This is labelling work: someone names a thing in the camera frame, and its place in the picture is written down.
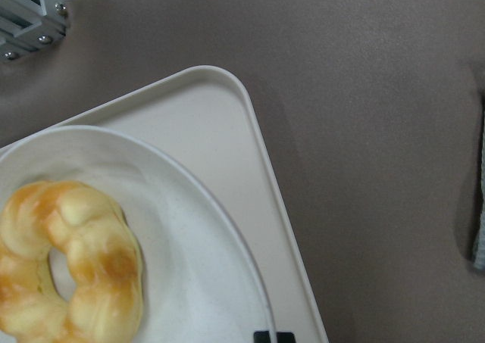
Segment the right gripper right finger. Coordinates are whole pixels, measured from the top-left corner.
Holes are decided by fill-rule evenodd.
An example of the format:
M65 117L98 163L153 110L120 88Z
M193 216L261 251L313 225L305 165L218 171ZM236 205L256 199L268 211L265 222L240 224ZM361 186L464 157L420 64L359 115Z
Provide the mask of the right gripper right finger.
M277 343L296 343L293 332L277 332Z

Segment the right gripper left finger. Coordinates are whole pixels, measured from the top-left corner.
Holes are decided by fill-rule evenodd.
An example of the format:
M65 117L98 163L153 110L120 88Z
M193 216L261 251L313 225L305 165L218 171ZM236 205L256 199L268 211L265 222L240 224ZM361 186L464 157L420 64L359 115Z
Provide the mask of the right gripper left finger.
M271 343L271 336L269 331L256 331L253 333L254 343Z

